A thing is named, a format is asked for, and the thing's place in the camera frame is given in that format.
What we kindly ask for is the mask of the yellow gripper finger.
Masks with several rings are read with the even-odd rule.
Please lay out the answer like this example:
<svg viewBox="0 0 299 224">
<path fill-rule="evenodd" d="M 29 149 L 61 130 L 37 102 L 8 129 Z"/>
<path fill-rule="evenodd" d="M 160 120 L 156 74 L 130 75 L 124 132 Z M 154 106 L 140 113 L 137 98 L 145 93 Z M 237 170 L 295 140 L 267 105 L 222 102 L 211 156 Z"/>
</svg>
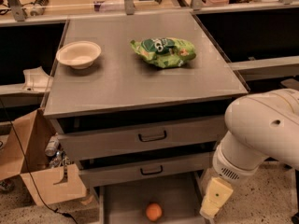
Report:
<svg viewBox="0 0 299 224">
<path fill-rule="evenodd" d="M 200 215 L 204 218 L 214 218 L 233 192 L 234 190 L 230 183 L 220 177 L 211 177 L 207 183 Z"/>
</svg>

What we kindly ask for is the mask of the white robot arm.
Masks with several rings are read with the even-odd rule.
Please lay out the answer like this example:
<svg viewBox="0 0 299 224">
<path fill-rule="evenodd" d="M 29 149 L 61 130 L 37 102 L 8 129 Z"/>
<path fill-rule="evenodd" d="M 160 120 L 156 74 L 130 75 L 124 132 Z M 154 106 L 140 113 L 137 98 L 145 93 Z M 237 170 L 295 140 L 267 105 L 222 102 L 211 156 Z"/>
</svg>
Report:
<svg viewBox="0 0 299 224">
<path fill-rule="evenodd" d="M 280 89 L 240 97 L 224 115 L 227 133 L 213 155 L 200 214 L 217 215 L 238 186 L 273 158 L 299 169 L 299 91 Z"/>
</svg>

